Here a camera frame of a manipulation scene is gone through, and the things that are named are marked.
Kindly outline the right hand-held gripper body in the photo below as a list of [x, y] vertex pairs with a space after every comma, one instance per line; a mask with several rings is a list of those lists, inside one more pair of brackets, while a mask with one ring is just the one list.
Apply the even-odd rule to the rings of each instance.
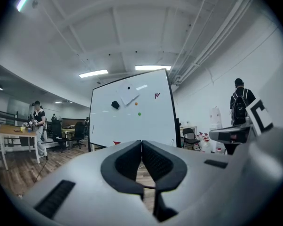
[[229, 155], [233, 155], [239, 145], [251, 142], [274, 127], [261, 99], [255, 99], [249, 105], [244, 99], [237, 99], [233, 106], [232, 119], [231, 127], [209, 132], [210, 139], [222, 143]]

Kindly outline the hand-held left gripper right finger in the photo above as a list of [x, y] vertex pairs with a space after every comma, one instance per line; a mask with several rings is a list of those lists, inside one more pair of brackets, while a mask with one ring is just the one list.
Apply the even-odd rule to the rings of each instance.
[[177, 147], [143, 140], [141, 158], [155, 182], [157, 193], [175, 190], [187, 174], [186, 163], [177, 155]]

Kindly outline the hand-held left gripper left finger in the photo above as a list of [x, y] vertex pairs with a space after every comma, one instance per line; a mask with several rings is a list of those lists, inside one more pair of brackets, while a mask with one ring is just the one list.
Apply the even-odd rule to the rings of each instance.
[[106, 157], [101, 164], [101, 175], [119, 193], [135, 194], [143, 199], [144, 186], [136, 182], [142, 161], [142, 142], [137, 140]]

